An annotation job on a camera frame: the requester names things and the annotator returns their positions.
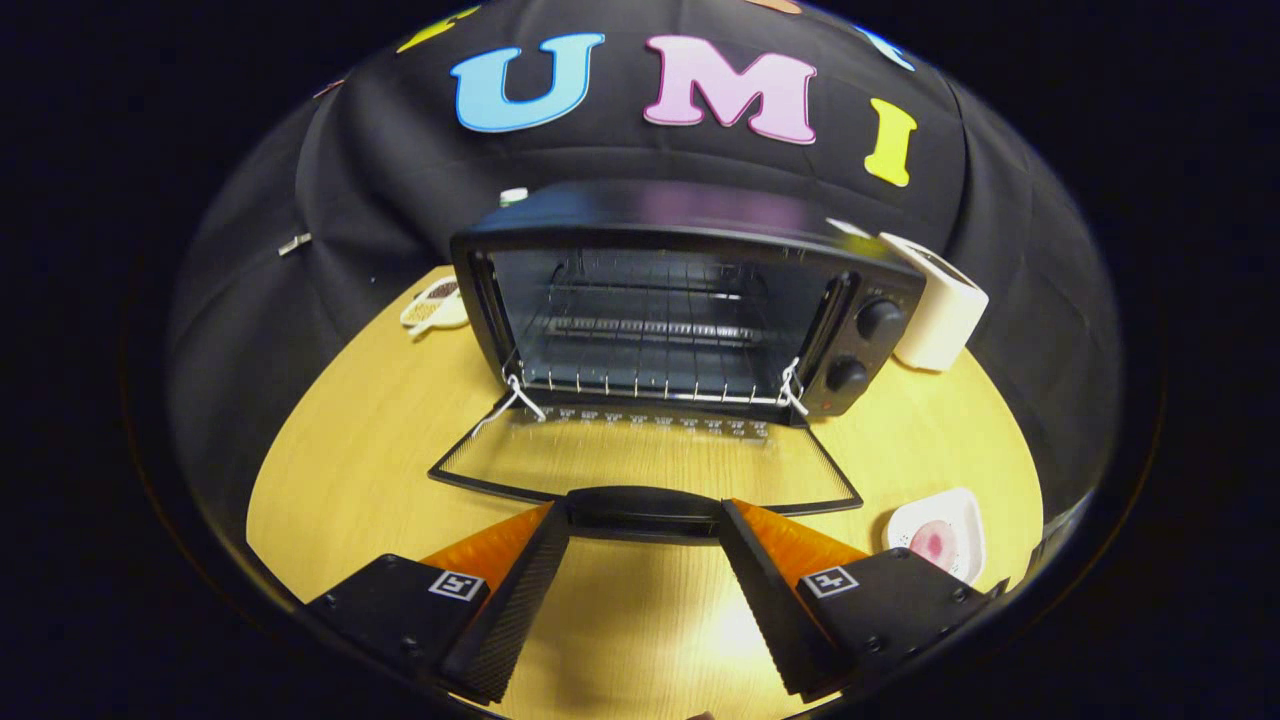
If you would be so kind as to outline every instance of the foam letter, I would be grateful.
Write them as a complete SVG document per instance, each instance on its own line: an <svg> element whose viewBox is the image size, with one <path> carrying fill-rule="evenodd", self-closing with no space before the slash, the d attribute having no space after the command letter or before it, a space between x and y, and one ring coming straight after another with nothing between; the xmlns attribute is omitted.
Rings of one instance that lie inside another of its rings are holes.
<svg viewBox="0 0 1280 720"><path fill-rule="evenodd" d="M883 37L876 35L874 32L872 32L869 29L863 29L863 28L860 28L858 26L854 26L854 29L856 29L858 32L865 35L867 40L870 40L872 45L874 45L876 49L881 51L881 55L884 55L890 60L893 60L895 63L897 63L899 65L902 65L904 68L911 70L913 73L915 72L915 65L913 65L911 63L908 63L902 58L902 51L899 50L897 47L893 47L892 45L890 45L888 41L886 41Z"/></svg>
<svg viewBox="0 0 1280 720"><path fill-rule="evenodd" d="M879 97L872 97L872 108L881 122L876 133L876 150L867 156L864 167L882 181L906 187L911 179L906 174L906 147L911 141L911 131L919 126L906 110Z"/></svg>
<svg viewBox="0 0 1280 720"><path fill-rule="evenodd" d="M696 126L703 111L694 106L694 87L703 94L716 119L730 127L760 97L760 111L746 124L764 137L809 145L809 78L818 70L795 58L765 53L741 74L716 47L700 38L659 35L646 44L662 54L658 101L644 109L646 120L662 126Z"/></svg>
<svg viewBox="0 0 1280 720"><path fill-rule="evenodd" d="M552 88L536 100L507 100L507 63L518 47L503 47L463 60L449 70L458 78L458 122L476 132L511 132L549 123L586 97L591 47L604 42L598 32L552 37L538 46L553 55Z"/></svg>
<svg viewBox="0 0 1280 720"><path fill-rule="evenodd" d="M408 50L410 47L420 42L426 42L428 40L431 40L436 35L440 35L442 32L445 32L449 28L452 28L454 22L461 20L462 18L470 15L471 13L475 13L479 9L480 5L476 5L475 8L467 8L466 10L462 10L456 15L449 15L435 24L426 26L425 28L417 31L417 35L411 37L408 42L401 45L399 50L397 50L396 54L399 55L401 53Z"/></svg>

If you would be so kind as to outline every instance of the white string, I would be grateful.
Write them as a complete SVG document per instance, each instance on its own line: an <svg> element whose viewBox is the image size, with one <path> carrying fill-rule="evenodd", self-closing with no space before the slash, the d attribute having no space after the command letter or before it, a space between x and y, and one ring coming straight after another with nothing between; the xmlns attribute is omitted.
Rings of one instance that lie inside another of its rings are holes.
<svg viewBox="0 0 1280 720"><path fill-rule="evenodd" d="M534 411L534 415L538 415L538 421L539 421L539 423L541 423L543 420L545 420L545 419L547 419L547 413L543 413L543 409L541 409L541 407L539 407L539 406L538 406L538 404L535 404L535 402L534 402L532 400L529 400L529 396L527 396L527 395L525 395L525 393L524 393L524 392L522 392L522 391L520 389L520 380L518 380L518 379L516 379L516 375L507 375L507 387L509 387L509 388L511 388L511 397L508 397L508 398L507 398L507 402L503 402L503 404L502 404L502 407L499 407L499 409L494 410L494 411L493 411L493 413L492 413L492 414L490 414L490 415L489 415L488 418L485 418L484 420L480 420L480 421L479 421L479 423L476 424L476 427L471 429L471 437L476 437L476 433L479 433L479 432L480 432L480 428L483 428L483 427L488 425L489 423L492 423L492 421L497 420L497 419L498 419L498 415L502 415L503 413L506 413L506 411L507 411L507 409L508 409L508 407L511 407L511 404L512 404L512 402L515 402L517 397L518 397L520 400L524 400L524 401L525 401L525 405L527 405L527 406L529 406L529 409Z"/></svg>
<svg viewBox="0 0 1280 720"><path fill-rule="evenodd" d="M809 409L805 407L800 402L800 398L796 397L791 392L791 380L795 380L796 386L800 387L800 395L804 395L804 386L800 384L800 378L796 377L796 366L797 365L800 365L800 359L799 357L796 357L795 360L792 360L791 364L787 365L787 368L785 370L782 370L782 395L787 396L787 402L790 402L792 407L795 407L796 410L799 410L801 415L808 415L809 414Z"/></svg>

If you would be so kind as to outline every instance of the oven top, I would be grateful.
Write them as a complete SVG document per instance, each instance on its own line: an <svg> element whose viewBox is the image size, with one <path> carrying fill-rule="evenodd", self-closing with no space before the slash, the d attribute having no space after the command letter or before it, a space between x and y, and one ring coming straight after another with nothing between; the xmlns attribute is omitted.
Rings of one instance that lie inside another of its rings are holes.
<svg viewBox="0 0 1280 720"><path fill-rule="evenodd" d="M828 222L812 202L736 187L678 181L602 179L563 182L538 190L527 200L502 208L454 238L475 247L477 238L500 238L549 231L611 229L714 234L806 251L856 258L913 273L882 241L860 237Z"/></svg>

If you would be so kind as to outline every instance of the black fabric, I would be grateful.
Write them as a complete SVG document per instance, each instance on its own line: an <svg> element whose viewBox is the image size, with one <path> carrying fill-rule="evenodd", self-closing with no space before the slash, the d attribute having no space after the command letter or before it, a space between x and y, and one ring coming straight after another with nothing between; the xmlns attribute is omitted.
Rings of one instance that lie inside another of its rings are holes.
<svg viewBox="0 0 1280 720"><path fill-rule="evenodd" d="M1048 523L1098 482L1114 450L1124 360L1115 290L1053 172L972 92L952 88L969 155L946 258L991 299L969 350L1027 438Z"/></svg>
<svg viewBox="0 0 1280 720"><path fill-rule="evenodd" d="M538 45L571 32L605 35L573 111L500 135L457 122L456 63L518 46L508 97L536 97L550 79ZM745 118L728 128L710 114L695 127L644 120L660 69L644 42L664 33L705 37L739 70L765 51L817 67L809 122L818 141L769 140ZM909 73L837 18L741 0L500 0L421 46L396 54L398 45L268 136L210 208L177 281L172 430L186 479L228 542L244 547L257 469L337 352L444 263L449 237L493 210L499 191L564 179L669 178L794 195L948 256L991 295L970 348L1028 437L1046 519L1100 477L1120 347L1088 229L1034 152L924 61L908 54L918 70ZM863 169L878 122L870 97L919 123L905 188ZM278 256L300 232L314 240Z"/></svg>

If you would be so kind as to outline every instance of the pink letter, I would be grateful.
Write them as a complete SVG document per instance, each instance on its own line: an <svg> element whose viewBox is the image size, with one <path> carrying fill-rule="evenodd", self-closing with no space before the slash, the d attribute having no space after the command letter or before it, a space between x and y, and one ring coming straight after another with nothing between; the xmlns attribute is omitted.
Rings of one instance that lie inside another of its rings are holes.
<svg viewBox="0 0 1280 720"><path fill-rule="evenodd" d="M742 74L735 73L716 47L700 37L659 35L646 42L662 54L658 101L644 117L660 126L696 126L703 111L694 106L694 86L701 91L716 119L730 127L760 97L760 111L748 127L773 140L809 145L817 140L809 127L809 78L817 68L795 58L765 53Z"/></svg>

